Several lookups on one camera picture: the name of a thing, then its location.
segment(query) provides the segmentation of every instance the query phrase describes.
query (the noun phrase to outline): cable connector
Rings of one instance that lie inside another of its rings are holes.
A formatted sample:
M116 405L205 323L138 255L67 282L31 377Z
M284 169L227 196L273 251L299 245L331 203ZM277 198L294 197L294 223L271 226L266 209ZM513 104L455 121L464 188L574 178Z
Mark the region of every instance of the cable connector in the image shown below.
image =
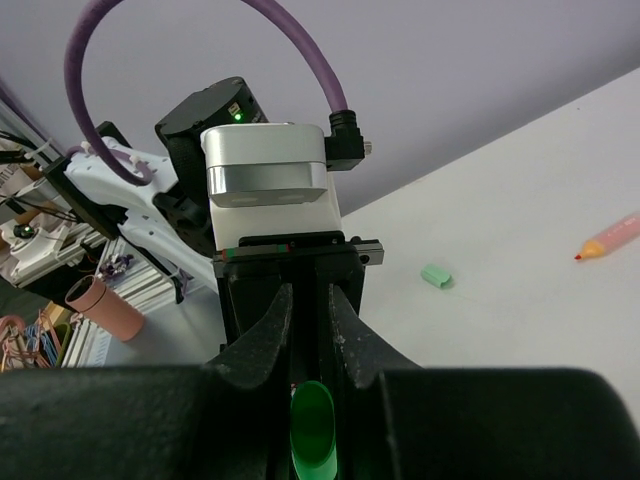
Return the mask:
M358 128L356 113L352 110L340 110L329 115L331 136L325 137L324 149L327 158L327 170L351 170L371 153L371 143L365 142Z

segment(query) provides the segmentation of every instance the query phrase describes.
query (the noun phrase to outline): wall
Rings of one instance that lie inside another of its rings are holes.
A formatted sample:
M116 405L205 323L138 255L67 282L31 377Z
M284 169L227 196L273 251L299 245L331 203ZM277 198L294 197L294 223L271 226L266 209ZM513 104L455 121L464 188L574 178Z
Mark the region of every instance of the wall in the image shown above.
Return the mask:
M66 41L86 0L3 0L0 77L63 146ZM640 65L637 0L282 0L336 70L374 155L339 174L343 211L389 193ZM88 50L85 94L136 148L191 92L244 76L272 121L326 129L297 51L239 1L129 0Z

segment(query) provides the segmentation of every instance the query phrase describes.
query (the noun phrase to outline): pink cylinder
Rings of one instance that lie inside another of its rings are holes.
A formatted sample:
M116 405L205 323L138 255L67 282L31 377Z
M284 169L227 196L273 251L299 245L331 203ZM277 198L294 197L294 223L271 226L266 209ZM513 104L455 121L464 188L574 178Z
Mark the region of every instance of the pink cylinder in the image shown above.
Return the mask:
M615 225L593 237L607 251L621 247L640 236L640 211L624 217Z
M71 287L65 301L122 342L144 326L144 316L93 275Z
M0 335L4 332L5 328L13 326L16 327L20 332L24 332L25 324L22 317L18 315L6 315L0 318Z

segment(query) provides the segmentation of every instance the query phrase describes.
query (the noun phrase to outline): white tabletop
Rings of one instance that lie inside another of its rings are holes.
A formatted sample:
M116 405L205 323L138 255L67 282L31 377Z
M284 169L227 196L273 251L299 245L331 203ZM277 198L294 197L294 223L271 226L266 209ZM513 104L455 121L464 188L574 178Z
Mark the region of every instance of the white tabletop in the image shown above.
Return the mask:
M573 259L640 209L639 126L636 71L345 217L386 251L361 318L424 366L594 370L640 425L640 239Z
M168 302L147 313L146 325L132 340L112 339L104 364L185 365L215 357L225 343L218 295L200 286L184 302Z

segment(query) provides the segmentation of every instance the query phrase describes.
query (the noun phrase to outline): green cup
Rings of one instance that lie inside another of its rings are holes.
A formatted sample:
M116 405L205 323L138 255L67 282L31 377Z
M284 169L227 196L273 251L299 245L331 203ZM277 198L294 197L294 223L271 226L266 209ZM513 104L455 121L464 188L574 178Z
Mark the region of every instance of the green cup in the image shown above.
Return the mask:
M291 398L291 456L300 480L333 480L338 473L333 399L319 382L301 383Z

